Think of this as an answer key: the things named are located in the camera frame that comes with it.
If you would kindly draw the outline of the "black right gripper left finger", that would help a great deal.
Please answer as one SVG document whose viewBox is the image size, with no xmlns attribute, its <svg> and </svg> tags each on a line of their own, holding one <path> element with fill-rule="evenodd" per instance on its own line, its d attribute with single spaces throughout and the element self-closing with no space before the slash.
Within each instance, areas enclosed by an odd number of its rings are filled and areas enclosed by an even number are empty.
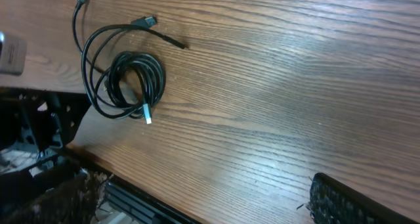
<svg viewBox="0 0 420 224">
<path fill-rule="evenodd" d="M 38 197 L 13 208 L 3 224 L 90 223 L 104 200 L 105 173 L 80 173 Z"/>
</svg>

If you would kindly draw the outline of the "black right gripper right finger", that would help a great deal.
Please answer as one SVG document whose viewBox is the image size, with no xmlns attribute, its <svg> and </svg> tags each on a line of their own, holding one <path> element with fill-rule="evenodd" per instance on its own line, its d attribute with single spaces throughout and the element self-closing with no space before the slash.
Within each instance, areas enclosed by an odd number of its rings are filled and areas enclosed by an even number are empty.
<svg viewBox="0 0 420 224">
<path fill-rule="evenodd" d="M 304 206 L 315 224 L 419 224 L 324 173 L 311 181 Z"/>
</svg>

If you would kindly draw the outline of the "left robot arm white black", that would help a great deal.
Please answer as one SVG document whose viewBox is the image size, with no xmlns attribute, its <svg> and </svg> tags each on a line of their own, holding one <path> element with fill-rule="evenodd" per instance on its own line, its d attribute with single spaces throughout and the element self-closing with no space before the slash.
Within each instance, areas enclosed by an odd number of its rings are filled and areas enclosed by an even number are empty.
<svg viewBox="0 0 420 224">
<path fill-rule="evenodd" d="M 1 176 L 38 168 L 55 176 L 74 176 L 79 168 L 62 155 L 73 141 L 91 103 L 84 93 L 1 88 Z M 35 155 L 33 164 L 12 168 L 7 152 Z"/>
</svg>

